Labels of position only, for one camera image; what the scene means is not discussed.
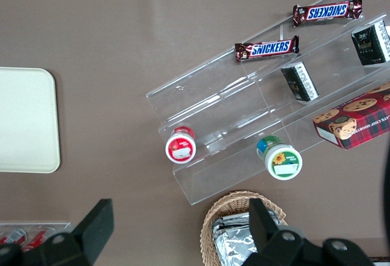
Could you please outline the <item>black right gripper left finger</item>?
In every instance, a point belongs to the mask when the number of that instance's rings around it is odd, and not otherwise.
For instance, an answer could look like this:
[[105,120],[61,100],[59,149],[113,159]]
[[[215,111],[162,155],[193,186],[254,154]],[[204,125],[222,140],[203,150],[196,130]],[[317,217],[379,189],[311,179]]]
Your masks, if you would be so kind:
[[70,232],[24,253],[24,265],[94,265],[114,230],[112,199],[101,199]]

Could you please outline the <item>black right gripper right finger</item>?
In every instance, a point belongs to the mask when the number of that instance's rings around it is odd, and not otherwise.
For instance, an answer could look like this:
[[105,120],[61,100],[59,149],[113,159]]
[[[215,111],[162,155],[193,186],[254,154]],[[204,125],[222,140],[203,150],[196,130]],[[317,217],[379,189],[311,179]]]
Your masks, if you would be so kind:
[[280,229],[268,213],[262,200],[249,201],[249,228],[256,253],[244,265],[295,265],[301,254],[303,239],[289,228]]

